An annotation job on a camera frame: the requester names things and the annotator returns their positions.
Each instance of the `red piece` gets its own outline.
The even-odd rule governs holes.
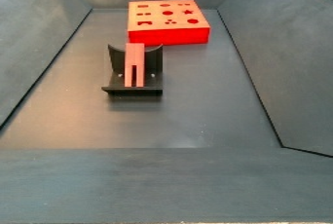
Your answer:
[[[136,78],[132,78],[132,71],[136,71]],[[144,44],[125,43],[124,53],[124,86],[144,87]]]
[[[207,43],[211,27],[193,0],[128,3],[128,41],[145,46]]]

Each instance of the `red shape sorter board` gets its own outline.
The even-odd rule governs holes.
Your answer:
[[[145,46],[207,43],[211,27],[193,0],[128,3],[128,42]]]

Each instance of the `circular hole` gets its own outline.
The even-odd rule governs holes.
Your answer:
[[[191,24],[196,24],[199,21],[196,19],[188,19],[187,22]]]
[[[164,15],[164,16],[172,15],[172,11],[163,11],[163,15]]]

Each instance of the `star-shaped hole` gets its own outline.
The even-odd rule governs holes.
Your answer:
[[[192,14],[192,11],[191,11],[191,10],[185,10],[185,11],[183,11],[183,14],[184,14],[184,15],[191,15],[191,14]]]

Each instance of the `black holder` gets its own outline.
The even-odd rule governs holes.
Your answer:
[[[124,51],[108,45],[112,65],[110,82],[101,90],[110,95],[163,94],[163,45],[144,52],[144,86],[124,86]]]

